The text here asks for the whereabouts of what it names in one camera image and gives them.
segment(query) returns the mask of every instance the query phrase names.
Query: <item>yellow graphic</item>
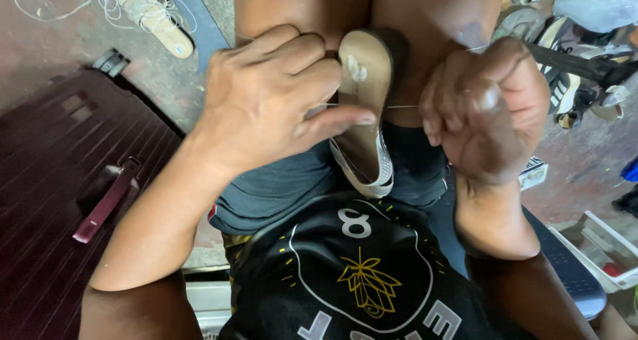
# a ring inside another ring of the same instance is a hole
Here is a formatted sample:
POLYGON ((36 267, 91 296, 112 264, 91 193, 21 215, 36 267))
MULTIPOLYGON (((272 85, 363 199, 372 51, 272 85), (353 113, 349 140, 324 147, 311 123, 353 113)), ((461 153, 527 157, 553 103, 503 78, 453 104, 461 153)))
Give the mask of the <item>yellow graphic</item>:
POLYGON ((346 266, 343 274, 337 280, 347 281, 348 289, 355 293, 357 307, 362 307, 368 315, 379 319, 387 312, 395 312, 392 298, 395 298, 393 287, 402 285, 397 279, 375 271, 375 267, 381 259, 370 258, 361 262, 361 247, 359 247, 359 262, 341 257, 341 259, 352 263, 346 266))

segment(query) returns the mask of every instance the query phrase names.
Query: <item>suitcase handle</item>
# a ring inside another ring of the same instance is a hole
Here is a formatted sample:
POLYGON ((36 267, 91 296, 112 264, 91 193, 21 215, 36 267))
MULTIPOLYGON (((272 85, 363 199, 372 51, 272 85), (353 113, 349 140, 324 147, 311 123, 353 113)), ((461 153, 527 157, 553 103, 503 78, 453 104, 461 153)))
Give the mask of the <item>suitcase handle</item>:
POLYGON ((73 234, 73 238, 81 243, 88 243, 93 235, 100 229, 100 226, 111 214, 113 209, 117 206, 119 201, 124 197, 126 191, 131 185, 131 180, 137 174, 139 170, 139 163, 133 159, 127 160, 121 168, 120 174, 117 176, 115 182, 107 190, 104 197, 100 200, 91 214, 80 223, 80 227, 73 234))

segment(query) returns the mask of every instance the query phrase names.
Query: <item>white plastic basket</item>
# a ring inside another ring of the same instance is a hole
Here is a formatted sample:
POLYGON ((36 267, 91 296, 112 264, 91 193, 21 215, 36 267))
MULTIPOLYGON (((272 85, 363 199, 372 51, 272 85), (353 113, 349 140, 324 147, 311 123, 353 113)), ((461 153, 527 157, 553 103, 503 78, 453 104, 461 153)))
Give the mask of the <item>white plastic basket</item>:
POLYGON ((583 214, 578 224, 582 227, 580 233, 583 237, 579 246, 572 244, 554 227, 549 230, 598 279, 605 293, 638 285, 638 248, 589 211, 583 214), (610 275, 610 271, 619 274, 610 275))

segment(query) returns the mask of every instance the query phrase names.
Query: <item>left hand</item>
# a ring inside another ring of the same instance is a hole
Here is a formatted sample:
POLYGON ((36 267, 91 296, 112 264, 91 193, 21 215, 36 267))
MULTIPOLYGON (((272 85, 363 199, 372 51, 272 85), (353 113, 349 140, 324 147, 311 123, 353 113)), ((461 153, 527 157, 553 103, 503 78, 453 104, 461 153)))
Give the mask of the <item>left hand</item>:
POLYGON ((430 78, 419 111, 432 146, 477 186, 516 180, 543 133, 549 90, 530 51, 514 38, 484 55, 452 53, 430 78))
POLYGON ((370 110, 339 106, 304 119, 331 98, 341 66, 325 58, 317 35, 277 26, 250 44, 211 58, 206 105, 189 136, 211 167, 231 176, 301 153, 355 124, 373 124, 370 110))

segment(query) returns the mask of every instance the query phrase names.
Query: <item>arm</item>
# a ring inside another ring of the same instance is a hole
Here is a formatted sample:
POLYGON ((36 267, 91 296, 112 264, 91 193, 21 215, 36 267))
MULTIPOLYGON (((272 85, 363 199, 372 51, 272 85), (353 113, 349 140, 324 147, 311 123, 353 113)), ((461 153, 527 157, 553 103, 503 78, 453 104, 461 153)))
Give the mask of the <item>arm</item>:
POLYGON ((470 245, 468 275, 492 308, 538 339, 596 339, 550 262, 538 254, 518 182, 477 190, 460 176, 457 187, 457 228, 470 245))
POLYGON ((437 68, 420 111, 456 167, 456 229, 486 301, 539 339, 595 339, 521 210, 518 174, 542 137, 549 91, 521 42, 459 52, 437 68))
POLYGON ((119 222, 89 282, 81 339, 201 337, 179 273, 200 216, 239 174, 375 118, 354 106, 304 118, 341 81, 324 55, 321 38, 292 26, 213 55, 198 124, 119 222))

